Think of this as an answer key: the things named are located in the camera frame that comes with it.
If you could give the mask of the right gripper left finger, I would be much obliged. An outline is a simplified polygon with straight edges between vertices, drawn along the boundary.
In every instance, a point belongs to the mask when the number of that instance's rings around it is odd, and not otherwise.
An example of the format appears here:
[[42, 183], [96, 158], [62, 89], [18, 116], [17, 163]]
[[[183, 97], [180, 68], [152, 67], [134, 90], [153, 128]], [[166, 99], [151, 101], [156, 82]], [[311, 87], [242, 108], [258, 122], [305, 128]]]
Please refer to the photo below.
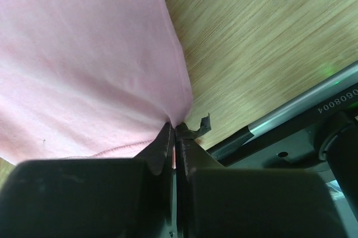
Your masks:
[[170, 123], [133, 158], [25, 161], [1, 189], [2, 237], [159, 237], [170, 223]]

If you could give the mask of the pink t shirt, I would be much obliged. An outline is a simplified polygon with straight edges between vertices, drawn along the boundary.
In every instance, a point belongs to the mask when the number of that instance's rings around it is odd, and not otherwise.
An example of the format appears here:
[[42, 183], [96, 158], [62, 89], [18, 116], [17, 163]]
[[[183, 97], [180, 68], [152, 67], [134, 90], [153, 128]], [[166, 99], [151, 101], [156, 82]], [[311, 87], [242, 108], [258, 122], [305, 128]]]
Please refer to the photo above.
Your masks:
[[1, 157], [132, 157], [192, 107], [165, 0], [1, 0]]

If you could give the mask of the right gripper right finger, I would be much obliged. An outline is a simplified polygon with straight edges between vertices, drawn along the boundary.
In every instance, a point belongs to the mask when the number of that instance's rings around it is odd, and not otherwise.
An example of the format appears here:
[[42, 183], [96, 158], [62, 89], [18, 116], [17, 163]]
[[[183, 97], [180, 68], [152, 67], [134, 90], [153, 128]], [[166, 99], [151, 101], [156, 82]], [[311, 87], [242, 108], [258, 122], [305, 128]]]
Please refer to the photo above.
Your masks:
[[176, 127], [178, 237], [346, 237], [321, 177], [301, 169], [230, 169], [197, 137], [210, 130]]

